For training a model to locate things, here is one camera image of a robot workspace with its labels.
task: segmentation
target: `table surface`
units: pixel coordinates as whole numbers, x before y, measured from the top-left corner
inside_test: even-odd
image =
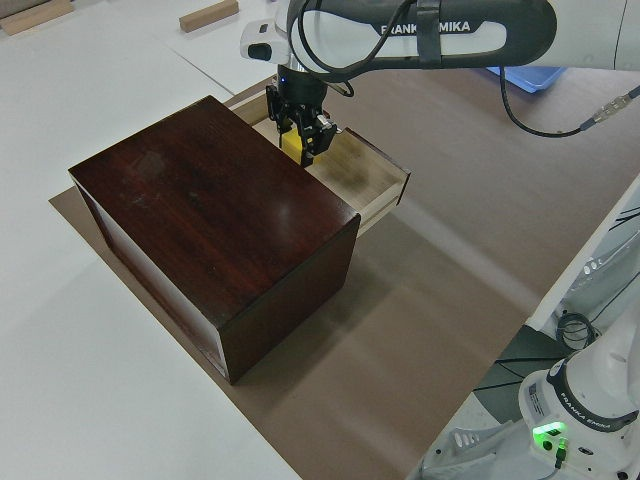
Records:
[[[413,170],[404,205],[359,240],[335,301],[234,390],[211,382],[48,200],[71,186],[72,165],[269,75],[231,52],[241,24],[274,5],[241,0],[236,18],[182,34],[177,17],[207,2],[74,4],[0,33],[6,478],[299,478],[264,437],[305,480],[402,478],[640,170],[633,106],[550,142],[508,123],[488,73],[364,75],[355,100],[330,94],[327,107]],[[638,83],[570,70],[512,103],[564,128]],[[300,441],[309,405],[319,436]]]

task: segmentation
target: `blue plastic bin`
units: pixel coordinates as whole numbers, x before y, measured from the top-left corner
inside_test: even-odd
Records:
[[[487,70],[500,75],[498,67],[488,67]],[[535,93],[549,88],[565,70],[564,67],[507,67],[505,76],[525,92]]]

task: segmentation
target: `white table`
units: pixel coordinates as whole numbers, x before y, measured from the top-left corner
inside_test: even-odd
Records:
[[[75,6],[0,34],[0,477],[299,478],[48,203],[72,165],[230,97],[109,3]]]

